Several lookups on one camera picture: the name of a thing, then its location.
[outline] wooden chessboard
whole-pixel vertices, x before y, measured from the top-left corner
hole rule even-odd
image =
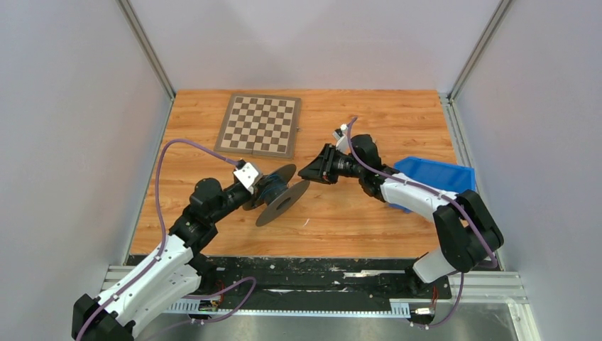
[[[215,151],[292,158],[301,99],[232,94]]]

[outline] blue plastic tray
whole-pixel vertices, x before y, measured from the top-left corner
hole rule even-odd
[[[470,167],[415,158],[414,156],[396,162],[393,167],[413,180],[440,190],[462,193],[465,190],[476,189],[474,169]],[[390,206],[400,208],[406,213],[412,212],[403,206]]]

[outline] blue bin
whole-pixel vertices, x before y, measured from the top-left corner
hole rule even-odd
[[[474,169],[470,167],[415,158],[414,156],[396,162],[393,167],[413,180],[440,190],[462,193],[465,190],[476,189]],[[406,213],[412,212],[403,206],[390,206],[400,208]]]

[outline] wooden tabletop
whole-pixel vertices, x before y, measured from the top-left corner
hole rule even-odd
[[[407,156],[455,163],[444,114],[435,91],[389,90],[195,90],[178,92],[163,143],[185,138],[212,148],[231,93],[274,94],[302,99],[295,157],[291,161],[252,158],[267,174],[287,163],[299,169],[311,162],[332,132],[357,115],[353,133],[370,134],[383,162],[392,166]],[[184,144],[165,156],[160,177],[160,202],[167,228],[188,205],[197,181],[216,178],[232,183],[232,166]],[[295,176],[291,183],[300,179]],[[133,254],[147,254],[160,241],[154,205],[154,174],[141,211]],[[265,206],[237,210],[217,224],[217,237],[207,255],[417,257],[438,245],[434,226],[415,213],[405,214],[367,196],[357,180],[340,178],[336,185],[312,183],[286,213],[256,227]]]

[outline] gray floor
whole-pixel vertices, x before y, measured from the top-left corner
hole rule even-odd
[[[439,318],[449,305],[439,304]],[[185,320],[184,315],[162,315],[137,340],[146,340],[160,329]],[[514,327],[503,304],[459,306],[456,315],[440,328],[418,330],[388,318],[293,318],[233,316],[211,325],[185,325],[152,340],[228,341],[376,341],[376,340],[475,340],[516,341]]]

